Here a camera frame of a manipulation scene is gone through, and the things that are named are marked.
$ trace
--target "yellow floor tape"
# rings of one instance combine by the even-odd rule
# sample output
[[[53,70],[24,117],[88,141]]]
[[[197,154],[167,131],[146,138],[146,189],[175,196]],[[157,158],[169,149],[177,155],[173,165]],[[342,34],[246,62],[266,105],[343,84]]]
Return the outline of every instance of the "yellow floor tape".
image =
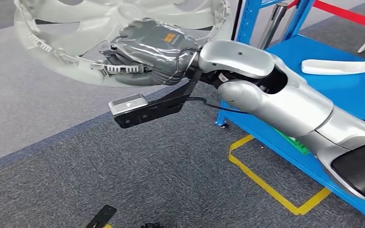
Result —
[[[316,205],[318,205],[323,199],[325,199],[331,191],[327,188],[323,188],[316,195],[311,197],[306,203],[304,203],[301,207],[296,207],[289,200],[279,194],[276,190],[274,190],[271,186],[269,186],[264,180],[262,180],[259,176],[257,176],[253,171],[251,171],[247,166],[245,166],[240,160],[238,160],[233,154],[233,150],[241,147],[242,145],[248,143],[253,140],[254,137],[252,135],[248,135],[230,145],[229,150],[229,161],[233,164],[237,165],[249,178],[251,178],[255,183],[257,183],[261,188],[263,188],[267,193],[269,193],[273,198],[275,198],[279,203],[285,206],[290,212],[294,215],[305,215],[311,209],[313,209]]]

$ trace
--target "white floor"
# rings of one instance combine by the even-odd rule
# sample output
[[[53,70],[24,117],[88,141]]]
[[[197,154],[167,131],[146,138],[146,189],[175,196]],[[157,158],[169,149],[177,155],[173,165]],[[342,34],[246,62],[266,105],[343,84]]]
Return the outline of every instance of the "white floor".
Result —
[[[349,9],[365,0],[325,2]],[[260,12],[252,45],[259,42],[271,9]],[[314,9],[304,26],[330,16]],[[280,37],[283,27],[276,38]],[[107,112],[107,103],[111,100],[136,93],[147,95],[158,89],[106,88],[59,76],[23,50],[13,27],[0,29],[0,157]]]

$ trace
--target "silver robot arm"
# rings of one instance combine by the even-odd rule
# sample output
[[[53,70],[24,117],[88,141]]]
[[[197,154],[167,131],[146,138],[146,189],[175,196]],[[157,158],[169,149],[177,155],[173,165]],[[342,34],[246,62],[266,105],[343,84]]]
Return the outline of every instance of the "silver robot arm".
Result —
[[[162,40],[169,33],[175,34],[174,40]],[[107,60],[145,70],[115,74],[118,81],[171,86],[189,79],[158,100],[134,95],[110,102],[122,128],[179,112],[185,101],[194,99],[190,95],[202,81],[218,88],[231,106],[299,140],[339,187],[365,200],[365,121],[335,106],[279,57],[229,40],[200,47],[178,29],[151,19],[137,21],[120,34],[102,51]]]
[[[364,120],[335,106],[279,57],[263,50],[212,41],[199,56],[205,72],[228,70],[249,79],[220,85],[223,100],[299,140],[339,187],[365,200]]]

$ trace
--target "blue metal shelf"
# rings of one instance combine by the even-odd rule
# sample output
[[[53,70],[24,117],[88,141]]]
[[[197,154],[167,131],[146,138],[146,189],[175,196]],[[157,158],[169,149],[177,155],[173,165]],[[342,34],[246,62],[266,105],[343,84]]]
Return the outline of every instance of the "blue metal shelf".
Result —
[[[346,76],[316,76],[301,72],[301,62],[306,59],[365,61],[364,59],[299,35],[278,43],[268,48],[267,51],[282,58],[288,67],[303,76],[312,87],[330,98],[337,106],[365,119],[365,73]],[[225,102],[222,102],[221,105],[227,107]],[[324,173],[317,159],[312,155],[300,154],[271,127],[253,116],[226,111],[219,112],[216,124],[223,124],[225,119],[229,119],[253,135],[267,147],[365,214],[365,200],[350,196],[342,191]]]
[[[244,44],[249,44],[259,10],[282,1],[283,0],[245,0],[241,16],[241,23],[238,29],[239,31],[237,41]],[[301,26],[306,20],[308,13],[313,7],[314,2],[315,0],[301,0],[299,2],[299,4],[296,6],[296,11],[293,15],[293,18],[290,24],[288,24],[287,31],[283,36],[283,40],[290,39],[298,34]]]

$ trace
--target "orange label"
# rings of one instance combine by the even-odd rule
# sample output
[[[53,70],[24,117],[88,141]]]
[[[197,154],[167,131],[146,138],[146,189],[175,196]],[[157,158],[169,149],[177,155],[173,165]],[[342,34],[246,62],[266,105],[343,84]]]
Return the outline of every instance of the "orange label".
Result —
[[[174,37],[175,37],[175,34],[173,34],[173,33],[169,33],[169,34],[167,34],[167,36],[164,38],[164,41],[166,41],[167,43],[171,43],[171,42],[172,42],[172,40],[174,39]]]

